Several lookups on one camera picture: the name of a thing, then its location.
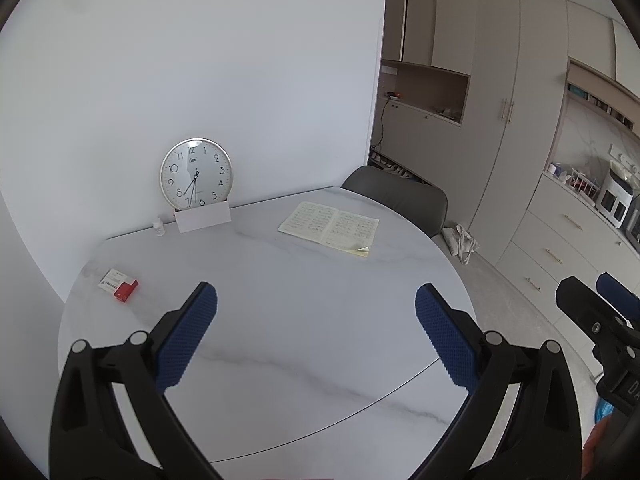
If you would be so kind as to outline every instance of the open notebook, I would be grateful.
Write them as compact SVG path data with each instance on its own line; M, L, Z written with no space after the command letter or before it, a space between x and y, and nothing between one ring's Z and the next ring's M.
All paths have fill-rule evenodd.
M278 231L358 256L369 256L377 218L301 202Z

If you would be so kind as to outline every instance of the cabinet door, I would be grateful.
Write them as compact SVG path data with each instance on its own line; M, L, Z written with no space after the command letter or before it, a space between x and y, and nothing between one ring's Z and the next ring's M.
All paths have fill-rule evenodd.
M456 160L446 170L450 219L467 228L500 148L516 77L519 39L520 0L478 0L476 50L462 130L447 139L446 146L435 147Z
M437 0L431 64L471 74L478 0Z
M371 145L375 146L375 150L379 153L383 153L384 146L389 144L389 139L398 130L398 121L401 115L399 106L395 101L383 97L379 97L376 102L376 118L373 123Z
M385 35L382 39L382 59L402 61L406 0L386 0Z
M613 21L616 37L616 81L640 96L640 49L628 28Z
M612 19L586 7L567 2L569 56L615 79L616 45Z
M544 170L558 127L567 60L565 1L520 0L511 121L470 229L492 265L516 232Z
M380 115L383 105L384 100L379 99L374 125L374 146L380 142ZM426 115L416 108L395 102L387 105L383 121L384 136L376 150L423 179L441 187L449 196L449 176L454 171L459 171L459 168L455 168L447 152L441 151L439 147L446 139L453 137L459 139L460 127L449 121Z
M407 0L402 61L430 65L436 22L436 0Z

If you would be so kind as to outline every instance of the clock face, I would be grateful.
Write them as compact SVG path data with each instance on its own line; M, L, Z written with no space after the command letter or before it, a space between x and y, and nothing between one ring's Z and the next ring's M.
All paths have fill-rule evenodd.
M166 154L160 167L164 197L179 210L226 200L232 183L231 161L212 140L184 140Z

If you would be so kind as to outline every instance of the drawer handle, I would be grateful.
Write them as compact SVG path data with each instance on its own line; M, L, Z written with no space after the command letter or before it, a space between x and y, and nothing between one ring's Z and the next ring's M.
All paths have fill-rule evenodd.
M531 285L533 288L535 288L538 292L540 292L540 291L542 290L542 289L540 289L540 287L539 287L539 286L537 286L535 283L533 283L529 278L525 278L525 280L527 280L527 281L530 283L530 285Z
M511 122L511 115L513 115L513 108L516 105L516 101L511 101L511 106L509 107L509 115L507 116L507 122Z
M558 262L560 265L562 265L562 260L560 258L558 258L555 254L553 254L551 252L550 249L545 249L545 251L549 254L549 256L551 256L556 262Z
M507 105L509 104L509 102L507 101L507 99L503 99L502 100L502 113L500 114L500 120L503 121L504 120L504 113L507 111Z
M578 222L576 222L573 218L571 218L569 215L562 215L564 216L569 222L571 222L573 225L575 225L578 229L580 229L580 231L583 231L584 229L582 228L582 226L580 224L578 224Z

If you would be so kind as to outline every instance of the gray chair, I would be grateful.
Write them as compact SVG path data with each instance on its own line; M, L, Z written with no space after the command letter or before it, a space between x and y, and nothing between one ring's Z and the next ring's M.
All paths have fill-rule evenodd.
M358 168L342 188L392 209L429 238L442 231L447 217L447 195L439 187L385 173L373 166Z

